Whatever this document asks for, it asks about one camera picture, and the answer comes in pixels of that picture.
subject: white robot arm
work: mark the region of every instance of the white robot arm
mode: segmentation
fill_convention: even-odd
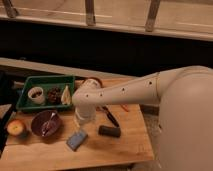
[[[210,68],[190,66],[162,71],[108,88],[101,88],[98,81],[88,79],[75,92],[72,101],[80,124],[94,117],[96,106],[159,103],[162,170],[213,170],[213,71]]]

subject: brown bowl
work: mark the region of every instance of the brown bowl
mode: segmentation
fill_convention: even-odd
[[[32,120],[31,130],[37,136],[48,137],[54,134],[61,124],[62,121],[56,110],[44,110],[39,112]]]

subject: green plastic tray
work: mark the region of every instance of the green plastic tray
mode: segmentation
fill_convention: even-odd
[[[53,105],[47,100],[45,104],[38,105],[33,103],[28,97],[28,91],[35,86],[40,86],[44,89],[44,95],[47,95],[47,91],[53,87],[59,87],[61,89],[61,93],[63,92],[66,85],[69,86],[71,96],[74,92],[74,83],[75,77],[69,75],[48,75],[48,76],[30,76],[26,79],[24,88],[22,90],[22,94],[16,104],[16,109],[20,110],[24,113],[29,112],[39,112],[47,109],[56,109],[58,111],[69,110],[72,107],[71,105]]]

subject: cup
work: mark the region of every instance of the cup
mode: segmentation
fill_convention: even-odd
[[[42,87],[33,87],[28,91],[28,98],[35,104],[44,104],[45,97]]]

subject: wooden table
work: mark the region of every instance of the wooden table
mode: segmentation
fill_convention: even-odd
[[[105,86],[127,81],[126,79],[103,80]],[[153,151],[139,105],[127,105],[129,112],[120,105],[108,106],[121,127],[121,137],[112,138],[98,135],[103,124],[113,126],[101,111],[96,121],[85,125],[89,138],[73,152],[66,140],[76,130],[74,110],[60,112],[63,126],[51,137],[39,138],[33,133],[25,140],[8,137],[0,159],[1,170],[62,170],[137,163],[153,160]],[[18,112],[28,129],[35,114]]]

